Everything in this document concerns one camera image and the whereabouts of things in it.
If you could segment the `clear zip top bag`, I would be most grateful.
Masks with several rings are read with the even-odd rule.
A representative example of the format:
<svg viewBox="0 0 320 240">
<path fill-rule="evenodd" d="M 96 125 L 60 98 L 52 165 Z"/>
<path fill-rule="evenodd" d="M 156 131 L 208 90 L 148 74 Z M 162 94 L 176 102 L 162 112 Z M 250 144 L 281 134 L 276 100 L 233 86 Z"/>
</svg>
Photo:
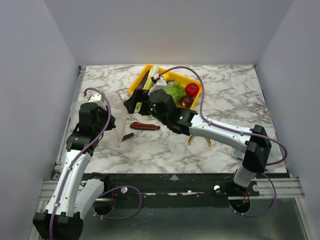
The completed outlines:
<svg viewBox="0 0 320 240">
<path fill-rule="evenodd" d="M 121 97 L 119 92 L 115 93 L 106 93 L 110 108 L 111 114 L 115 117 L 116 128 L 112 130 L 105 131 L 102 139 L 99 141 L 100 145 L 107 147 L 119 147 L 122 142 L 122 138 L 125 135 L 125 128 L 127 124 L 127 109 L 124 106 L 124 100 Z M 88 102 L 84 97 L 81 101 L 75 102 L 70 107 L 70 123 L 68 127 L 67 136 L 69 136 L 72 131 L 75 129 L 76 124 L 79 122 L 79 110 L 81 104 Z M 106 102 L 99 101 L 97 103 L 100 107 L 106 109 Z"/>
</svg>

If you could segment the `green celery stalk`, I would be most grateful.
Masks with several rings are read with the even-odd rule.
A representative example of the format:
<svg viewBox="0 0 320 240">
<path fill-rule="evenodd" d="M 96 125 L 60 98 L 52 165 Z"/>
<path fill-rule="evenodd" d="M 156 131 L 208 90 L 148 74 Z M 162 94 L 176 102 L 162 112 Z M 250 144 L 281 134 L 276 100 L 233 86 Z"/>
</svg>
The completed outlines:
<svg viewBox="0 0 320 240">
<path fill-rule="evenodd" d="M 153 65 L 151 69 L 149 70 L 148 78 L 147 81 L 143 87 L 143 90 L 150 90 L 153 86 L 153 81 L 152 77 L 157 74 L 159 71 L 159 66 L 158 65 Z"/>
</svg>

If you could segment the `green cabbage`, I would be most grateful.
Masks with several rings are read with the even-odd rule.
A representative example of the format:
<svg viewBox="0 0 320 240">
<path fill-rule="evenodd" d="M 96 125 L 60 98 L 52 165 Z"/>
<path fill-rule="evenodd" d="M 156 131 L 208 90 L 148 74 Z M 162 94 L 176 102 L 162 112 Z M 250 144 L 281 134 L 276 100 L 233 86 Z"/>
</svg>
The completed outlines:
<svg viewBox="0 0 320 240">
<path fill-rule="evenodd" d="M 165 88 L 165 92 L 170 95 L 175 101 L 179 97 L 179 90 L 174 86 L 167 86 Z"/>
</svg>

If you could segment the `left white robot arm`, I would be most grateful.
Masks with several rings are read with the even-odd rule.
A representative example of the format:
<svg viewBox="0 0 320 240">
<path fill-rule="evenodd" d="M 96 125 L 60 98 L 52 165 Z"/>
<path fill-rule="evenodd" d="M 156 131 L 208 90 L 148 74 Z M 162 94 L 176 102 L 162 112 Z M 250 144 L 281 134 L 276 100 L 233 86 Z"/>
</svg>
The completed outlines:
<svg viewBox="0 0 320 240">
<path fill-rule="evenodd" d="M 64 166 L 55 190 L 44 211 L 33 217 L 43 240 L 78 240 L 96 198 L 110 194 L 111 185 L 99 178 L 89 179 L 83 189 L 79 187 L 100 138 L 115 127 L 108 102 L 81 104 L 78 123 L 66 141 Z"/>
</svg>

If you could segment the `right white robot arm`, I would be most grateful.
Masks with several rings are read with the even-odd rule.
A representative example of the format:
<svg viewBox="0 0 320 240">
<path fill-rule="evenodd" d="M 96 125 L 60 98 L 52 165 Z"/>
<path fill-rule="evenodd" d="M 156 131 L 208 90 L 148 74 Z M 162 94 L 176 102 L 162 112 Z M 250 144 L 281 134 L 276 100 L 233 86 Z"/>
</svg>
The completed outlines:
<svg viewBox="0 0 320 240">
<path fill-rule="evenodd" d="M 234 195 L 243 195 L 251 180 L 265 172 L 272 145 L 262 126 L 238 127 L 204 117 L 194 110 L 178 107 L 163 89 L 153 92 L 135 89 L 123 104 L 127 112 L 133 114 L 138 103 L 141 104 L 140 115 L 151 115 L 176 134 L 207 138 L 244 153 L 230 183 L 230 191 Z"/>
</svg>

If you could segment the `small clear plastic bag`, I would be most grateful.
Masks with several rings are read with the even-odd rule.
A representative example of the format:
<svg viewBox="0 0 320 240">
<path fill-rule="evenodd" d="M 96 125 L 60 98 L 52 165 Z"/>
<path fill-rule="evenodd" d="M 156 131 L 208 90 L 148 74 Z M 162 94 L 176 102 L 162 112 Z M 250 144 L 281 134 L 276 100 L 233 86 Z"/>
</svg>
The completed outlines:
<svg viewBox="0 0 320 240">
<path fill-rule="evenodd" d="M 242 161 L 244 159 L 244 157 L 245 157 L 245 153 L 243 153 L 243 152 L 239 151 L 238 149 L 234 148 L 233 151 L 232 151 L 231 156 L 236 160 Z"/>
</svg>

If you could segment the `red black utility knife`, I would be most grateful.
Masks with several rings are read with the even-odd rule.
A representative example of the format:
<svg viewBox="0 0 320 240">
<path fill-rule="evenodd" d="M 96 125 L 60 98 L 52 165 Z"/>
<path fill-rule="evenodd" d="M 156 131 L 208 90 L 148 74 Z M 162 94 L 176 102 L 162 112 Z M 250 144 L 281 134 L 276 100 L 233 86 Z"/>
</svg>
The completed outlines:
<svg viewBox="0 0 320 240">
<path fill-rule="evenodd" d="M 160 130 L 161 127 L 155 124 L 146 124 L 140 122 L 133 122 L 130 124 L 130 128 L 134 130 L 141 130 L 141 131 L 157 131 Z"/>
</svg>

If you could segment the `purple eggplant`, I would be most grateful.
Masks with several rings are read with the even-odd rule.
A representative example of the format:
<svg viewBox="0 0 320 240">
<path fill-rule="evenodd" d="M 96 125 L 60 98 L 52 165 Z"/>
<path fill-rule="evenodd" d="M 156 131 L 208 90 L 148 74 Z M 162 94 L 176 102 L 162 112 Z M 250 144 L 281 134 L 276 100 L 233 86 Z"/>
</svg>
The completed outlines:
<svg viewBox="0 0 320 240">
<path fill-rule="evenodd" d="M 143 76 L 142 80 L 140 81 L 140 83 L 138 84 L 138 86 L 136 87 L 136 89 L 143 89 L 145 84 L 146 84 L 146 81 L 148 79 L 148 76 L 149 76 L 149 70 L 145 73 L 145 75 Z"/>
</svg>

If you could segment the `green grape bunch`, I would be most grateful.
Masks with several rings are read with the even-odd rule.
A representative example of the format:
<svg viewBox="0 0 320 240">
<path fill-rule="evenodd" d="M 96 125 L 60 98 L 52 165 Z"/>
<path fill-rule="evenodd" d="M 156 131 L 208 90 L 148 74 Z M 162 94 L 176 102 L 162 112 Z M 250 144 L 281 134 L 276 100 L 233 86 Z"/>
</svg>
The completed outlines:
<svg viewBox="0 0 320 240">
<path fill-rule="evenodd" d="M 173 87 L 175 88 L 174 101 L 177 105 L 180 104 L 180 99 L 185 95 L 185 88 L 180 83 L 174 83 Z"/>
</svg>

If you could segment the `dark red apple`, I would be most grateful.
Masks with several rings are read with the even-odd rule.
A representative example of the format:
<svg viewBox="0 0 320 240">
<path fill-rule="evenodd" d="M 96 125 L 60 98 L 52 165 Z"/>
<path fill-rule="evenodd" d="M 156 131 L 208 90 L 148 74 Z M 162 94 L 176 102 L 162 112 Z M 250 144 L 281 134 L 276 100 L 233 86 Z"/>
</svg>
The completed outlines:
<svg viewBox="0 0 320 240">
<path fill-rule="evenodd" d="M 180 98 L 179 104 L 182 108 L 190 109 L 192 104 L 194 102 L 194 99 L 190 95 L 184 95 Z"/>
</svg>

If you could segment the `black bit holder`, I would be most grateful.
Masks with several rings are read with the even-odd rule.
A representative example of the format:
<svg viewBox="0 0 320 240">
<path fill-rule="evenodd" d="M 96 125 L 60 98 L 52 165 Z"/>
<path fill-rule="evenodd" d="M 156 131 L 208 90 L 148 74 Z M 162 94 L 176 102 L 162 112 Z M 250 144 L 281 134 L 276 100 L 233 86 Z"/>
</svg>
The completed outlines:
<svg viewBox="0 0 320 240">
<path fill-rule="evenodd" d="M 125 134 L 122 139 L 121 139 L 121 142 L 125 142 L 129 139 L 132 139 L 133 137 L 135 136 L 135 134 L 133 132 L 131 133 L 128 133 L 128 134 Z"/>
</svg>

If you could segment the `yellow squash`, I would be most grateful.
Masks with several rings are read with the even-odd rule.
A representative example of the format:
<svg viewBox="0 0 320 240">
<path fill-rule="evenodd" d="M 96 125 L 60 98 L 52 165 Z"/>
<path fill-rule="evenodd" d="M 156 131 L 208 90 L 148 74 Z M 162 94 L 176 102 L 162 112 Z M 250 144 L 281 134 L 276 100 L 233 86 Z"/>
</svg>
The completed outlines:
<svg viewBox="0 0 320 240">
<path fill-rule="evenodd" d="M 168 73 L 165 73 L 165 74 L 162 75 L 162 77 L 165 78 L 165 79 L 169 79 L 170 75 Z"/>
</svg>

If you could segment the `yellow plastic tray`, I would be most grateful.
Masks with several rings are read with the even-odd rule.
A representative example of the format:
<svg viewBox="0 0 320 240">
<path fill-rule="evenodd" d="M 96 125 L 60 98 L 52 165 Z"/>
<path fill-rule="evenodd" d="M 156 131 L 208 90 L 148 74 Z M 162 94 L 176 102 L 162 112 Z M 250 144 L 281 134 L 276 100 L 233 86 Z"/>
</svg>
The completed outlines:
<svg viewBox="0 0 320 240">
<path fill-rule="evenodd" d="M 129 87 L 128 89 L 128 93 L 129 94 L 133 94 L 134 90 L 136 89 L 136 87 L 138 86 L 138 84 L 140 83 L 140 81 L 142 80 L 143 76 L 146 74 L 147 71 L 149 71 L 151 69 L 151 67 L 153 66 L 153 64 L 147 64 L 144 69 L 141 71 L 141 73 L 138 75 L 138 77 L 135 79 L 135 81 L 133 82 L 133 84 Z M 167 72 L 167 74 L 169 74 L 169 79 L 166 79 L 167 82 L 173 81 L 172 83 L 179 83 L 181 84 L 184 88 L 186 87 L 187 84 L 189 83 L 195 83 L 199 86 L 199 92 L 198 94 L 193 97 L 193 104 L 190 107 L 190 109 L 194 109 L 197 101 L 200 99 L 200 96 L 202 94 L 203 88 L 201 85 L 201 82 L 199 80 L 194 80 L 191 79 L 190 77 L 187 76 L 183 76 L 181 74 L 178 74 L 176 72 L 173 71 L 169 71 Z"/>
</svg>

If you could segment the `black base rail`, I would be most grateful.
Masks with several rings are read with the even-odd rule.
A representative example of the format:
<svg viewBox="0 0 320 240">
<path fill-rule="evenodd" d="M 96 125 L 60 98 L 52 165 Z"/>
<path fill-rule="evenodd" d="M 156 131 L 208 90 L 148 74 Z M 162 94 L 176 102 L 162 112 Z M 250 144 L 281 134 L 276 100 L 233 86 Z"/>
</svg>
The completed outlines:
<svg viewBox="0 0 320 240">
<path fill-rule="evenodd" d="M 100 210 L 142 208 L 226 208 L 228 198 L 257 197 L 256 181 L 248 188 L 236 186 L 232 173 L 86 173 L 82 181 L 98 179 L 104 191 L 97 201 Z"/>
</svg>

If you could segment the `aluminium extrusion frame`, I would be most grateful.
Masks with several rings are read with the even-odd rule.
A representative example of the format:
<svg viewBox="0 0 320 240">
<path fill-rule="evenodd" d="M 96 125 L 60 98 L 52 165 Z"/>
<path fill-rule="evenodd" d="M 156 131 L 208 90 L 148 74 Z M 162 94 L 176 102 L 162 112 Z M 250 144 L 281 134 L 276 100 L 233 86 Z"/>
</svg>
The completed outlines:
<svg viewBox="0 0 320 240">
<path fill-rule="evenodd" d="M 83 99 L 88 91 L 94 91 L 108 102 L 106 94 L 120 93 L 124 101 L 129 99 L 129 87 L 142 72 L 142 65 L 99 65 L 87 66 L 83 76 L 81 91 L 75 102 Z M 255 69 L 252 65 L 204 65 L 204 66 L 161 66 L 158 75 L 173 71 L 193 80 L 199 80 L 202 93 L 194 109 L 206 118 L 241 128 L 262 126 L 270 138 L 271 150 L 264 173 L 258 173 L 251 181 L 256 181 L 254 191 L 259 196 L 245 196 L 242 200 L 229 197 L 228 207 L 178 207 L 162 208 L 169 212 L 195 208 L 204 216 L 210 209 L 214 213 L 212 220 L 225 222 L 231 230 L 245 231 L 250 239 L 263 237 L 273 239 L 276 234 L 268 226 L 269 218 L 276 218 L 276 224 L 285 224 L 289 220 L 289 211 L 280 206 L 283 199 L 299 199 L 304 191 L 298 178 L 289 177 L 284 159 L 285 147 L 276 141 L 276 133 L 263 98 Z M 121 142 L 119 147 L 97 144 L 84 174 L 233 174 L 242 161 L 232 157 L 233 147 L 218 141 L 195 136 L 188 145 L 190 136 L 172 132 L 151 115 L 140 115 L 141 103 L 136 104 L 134 113 L 127 112 L 125 135 L 134 133 L 134 137 Z M 139 122 L 160 126 L 160 130 L 136 130 L 130 124 Z M 62 144 L 63 151 L 58 160 L 60 175 L 67 153 L 67 140 Z M 42 213 L 51 199 L 58 180 L 45 181 L 39 197 L 36 213 Z M 106 225 L 122 224 L 141 216 L 143 209 L 153 208 L 138 206 L 134 209 L 111 208 L 98 209 L 99 198 L 106 197 L 112 189 L 102 191 L 95 199 L 86 216 Z M 86 225 L 84 217 L 83 236 Z M 34 224 L 31 239 L 43 240 Z"/>
</svg>

